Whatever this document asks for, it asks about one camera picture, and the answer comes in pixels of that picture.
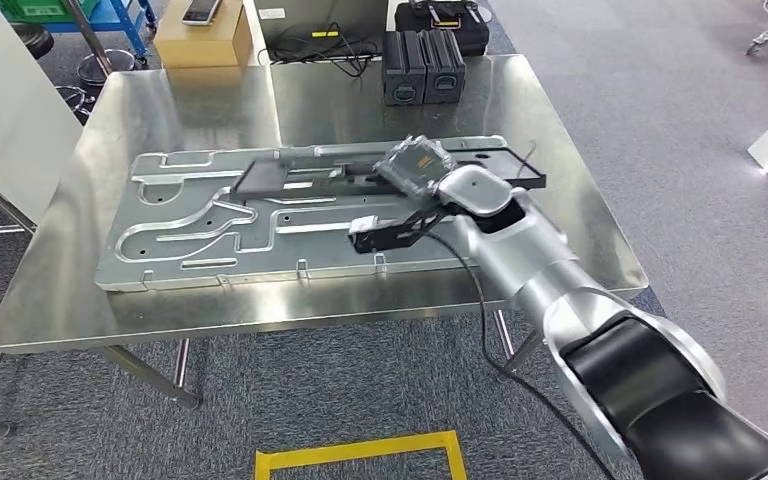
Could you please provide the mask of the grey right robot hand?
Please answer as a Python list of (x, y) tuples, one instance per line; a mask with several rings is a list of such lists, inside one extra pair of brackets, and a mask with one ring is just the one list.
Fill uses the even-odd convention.
[(373, 166), (373, 172), (417, 202), (436, 195), (438, 184), (458, 167), (438, 140), (409, 136)]

